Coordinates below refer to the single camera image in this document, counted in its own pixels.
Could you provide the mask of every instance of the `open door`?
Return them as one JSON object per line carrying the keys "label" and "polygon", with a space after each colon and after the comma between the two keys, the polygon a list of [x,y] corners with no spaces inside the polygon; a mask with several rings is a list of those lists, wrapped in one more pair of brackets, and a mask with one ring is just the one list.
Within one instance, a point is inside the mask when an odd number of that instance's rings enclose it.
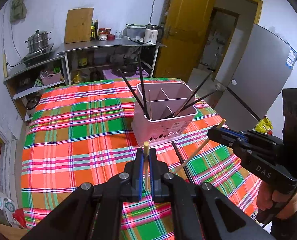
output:
{"label": "open door", "polygon": [[187,82],[197,66],[215,0],[172,0],[155,77]]}

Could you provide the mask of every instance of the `red lid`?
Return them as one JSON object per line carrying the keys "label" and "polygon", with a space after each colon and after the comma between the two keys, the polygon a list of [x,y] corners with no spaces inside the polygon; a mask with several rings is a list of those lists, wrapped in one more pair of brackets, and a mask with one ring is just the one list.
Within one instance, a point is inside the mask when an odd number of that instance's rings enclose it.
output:
{"label": "red lid", "polygon": [[115,35],[114,35],[114,34],[108,34],[108,35],[107,35],[107,39],[108,39],[109,41],[113,41],[113,40],[115,40]]}

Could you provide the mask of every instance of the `person's arm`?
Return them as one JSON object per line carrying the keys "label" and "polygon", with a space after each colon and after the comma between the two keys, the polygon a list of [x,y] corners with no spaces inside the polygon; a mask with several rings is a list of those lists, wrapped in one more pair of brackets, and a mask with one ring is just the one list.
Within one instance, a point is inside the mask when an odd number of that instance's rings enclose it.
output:
{"label": "person's arm", "polygon": [[[269,209],[274,202],[286,202],[290,195],[284,195],[262,181],[258,197],[257,206],[261,210]],[[277,240],[296,239],[297,240],[297,193],[285,208],[272,220],[270,233]]]}

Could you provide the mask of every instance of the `cutting board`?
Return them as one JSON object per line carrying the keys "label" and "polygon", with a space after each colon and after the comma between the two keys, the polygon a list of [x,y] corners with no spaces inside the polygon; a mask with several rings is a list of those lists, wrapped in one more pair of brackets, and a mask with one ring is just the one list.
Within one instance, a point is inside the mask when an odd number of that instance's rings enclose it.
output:
{"label": "cutting board", "polygon": [[69,10],[66,17],[64,43],[90,41],[94,8]]}

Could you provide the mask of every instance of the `pink basket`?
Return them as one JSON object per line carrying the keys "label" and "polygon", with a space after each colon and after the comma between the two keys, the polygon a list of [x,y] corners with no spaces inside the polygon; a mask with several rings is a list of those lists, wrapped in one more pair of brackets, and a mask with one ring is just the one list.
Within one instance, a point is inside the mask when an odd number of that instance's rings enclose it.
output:
{"label": "pink basket", "polygon": [[[169,143],[182,137],[183,131],[197,114],[194,106],[179,113],[177,117],[162,119],[180,108],[191,95],[192,90],[184,83],[145,83],[147,110],[152,120],[148,120],[138,102],[135,102],[134,119],[131,123],[136,141],[143,147],[145,141],[151,147]],[[141,84],[137,86],[137,96],[143,102]]]}
{"label": "pink basket", "polygon": [[43,85],[48,86],[61,81],[61,72],[56,74],[49,74],[47,77],[41,76]]}

